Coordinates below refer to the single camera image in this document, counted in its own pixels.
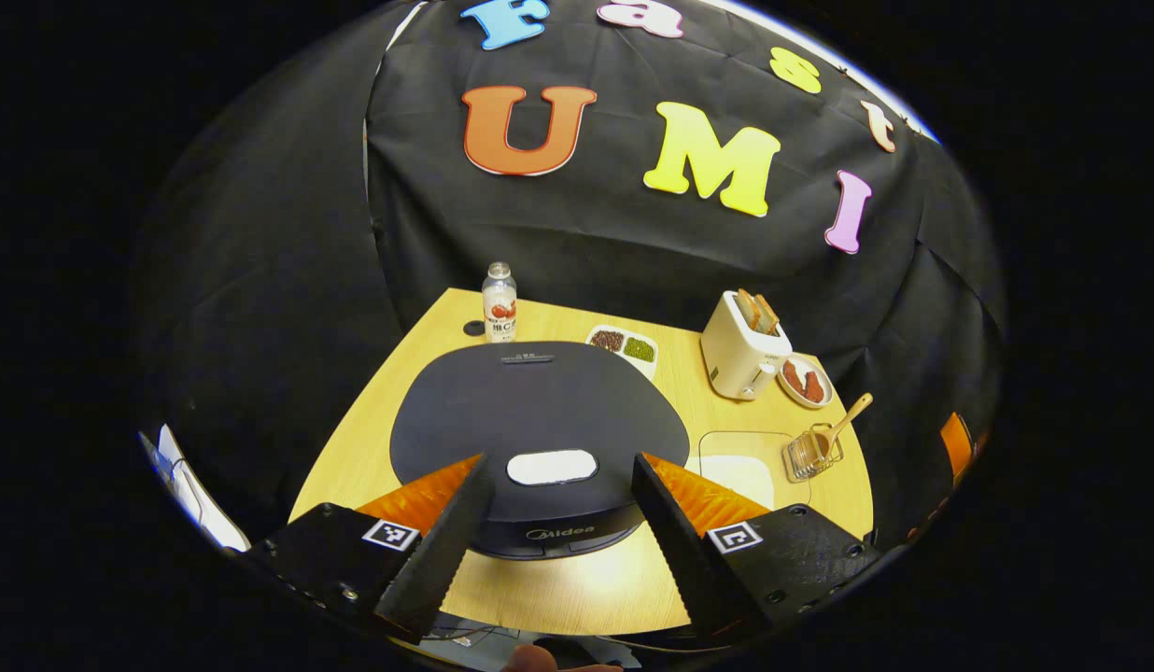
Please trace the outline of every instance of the bottle cap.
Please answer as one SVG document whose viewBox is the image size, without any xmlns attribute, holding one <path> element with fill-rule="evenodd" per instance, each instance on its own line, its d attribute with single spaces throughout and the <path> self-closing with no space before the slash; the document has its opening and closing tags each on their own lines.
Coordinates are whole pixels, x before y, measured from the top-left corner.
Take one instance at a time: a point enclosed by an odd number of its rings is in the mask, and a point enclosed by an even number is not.
<svg viewBox="0 0 1154 672">
<path fill-rule="evenodd" d="M 495 281 L 504 279 L 504 277 L 510 277 L 510 267 L 505 262 L 495 262 L 490 264 L 490 277 Z"/>
</svg>

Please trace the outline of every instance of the toast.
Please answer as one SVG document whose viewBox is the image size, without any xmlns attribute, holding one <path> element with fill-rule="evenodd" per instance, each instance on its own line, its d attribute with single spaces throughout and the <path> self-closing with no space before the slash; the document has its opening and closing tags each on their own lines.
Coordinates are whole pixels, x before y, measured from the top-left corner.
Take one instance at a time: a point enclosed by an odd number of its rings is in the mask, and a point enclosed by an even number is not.
<svg viewBox="0 0 1154 672">
<path fill-rule="evenodd" d="M 769 336 L 775 336 L 777 324 L 780 323 L 780 319 L 777 318 L 777 314 L 772 309 L 772 306 L 769 306 L 769 301 L 767 299 L 764 298 L 764 294 L 756 294 L 756 303 L 759 304 L 760 307 L 760 322 L 759 324 L 757 324 L 757 327 L 752 328 L 762 334 L 767 334 Z"/>
<path fill-rule="evenodd" d="M 756 330 L 760 323 L 760 307 L 757 305 L 756 299 L 751 298 L 751 294 L 747 293 L 742 286 L 739 289 L 739 293 L 735 294 L 735 305 L 739 306 L 739 312 L 743 314 L 743 322 L 747 323 L 747 328 L 750 330 Z"/>
</svg>

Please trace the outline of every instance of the bottle label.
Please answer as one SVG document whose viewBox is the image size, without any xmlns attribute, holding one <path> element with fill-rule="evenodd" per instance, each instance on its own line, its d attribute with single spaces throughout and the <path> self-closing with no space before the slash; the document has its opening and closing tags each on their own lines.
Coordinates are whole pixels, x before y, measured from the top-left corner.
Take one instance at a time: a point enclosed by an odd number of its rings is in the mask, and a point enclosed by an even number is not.
<svg viewBox="0 0 1154 672">
<path fill-rule="evenodd" d="M 514 290 L 487 290 L 481 293 L 487 319 L 487 341 L 507 343 L 515 339 L 515 315 L 518 308 Z"/>
</svg>

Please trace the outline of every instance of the letter m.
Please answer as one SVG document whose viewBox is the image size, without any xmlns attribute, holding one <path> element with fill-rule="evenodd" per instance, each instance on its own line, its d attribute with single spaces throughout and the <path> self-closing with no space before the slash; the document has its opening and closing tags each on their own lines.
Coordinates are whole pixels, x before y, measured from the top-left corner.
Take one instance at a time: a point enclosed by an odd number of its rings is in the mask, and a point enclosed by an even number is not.
<svg viewBox="0 0 1154 672">
<path fill-rule="evenodd" d="M 730 186 L 719 199 L 730 209 L 763 217 L 769 214 L 764 192 L 769 187 L 769 169 L 780 141 L 759 128 L 744 127 L 722 148 L 705 112 L 681 103 L 661 103 L 655 111 L 667 119 L 664 145 L 655 169 L 645 172 L 644 184 L 661 192 L 684 194 L 689 180 L 684 163 L 689 162 L 697 195 L 709 199 L 734 173 Z"/>
</svg>

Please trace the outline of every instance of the white toaster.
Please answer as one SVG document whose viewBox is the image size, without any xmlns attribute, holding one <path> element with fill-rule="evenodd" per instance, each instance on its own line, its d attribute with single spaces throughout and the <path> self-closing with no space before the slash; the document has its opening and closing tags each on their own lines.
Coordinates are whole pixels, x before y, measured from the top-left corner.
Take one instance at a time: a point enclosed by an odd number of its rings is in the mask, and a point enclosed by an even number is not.
<svg viewBox="0 0 1154 672">
<path fill-rule="evenodd" d="M 794 349 L 780 323 L 774 336 L 752 331 L 735 304 L 735 294 L 728 290 L 718 299 L 702 331 L 702 357 L 715 393 L 751 401 L 773 382 L 782 358 Z"/>
</svg>

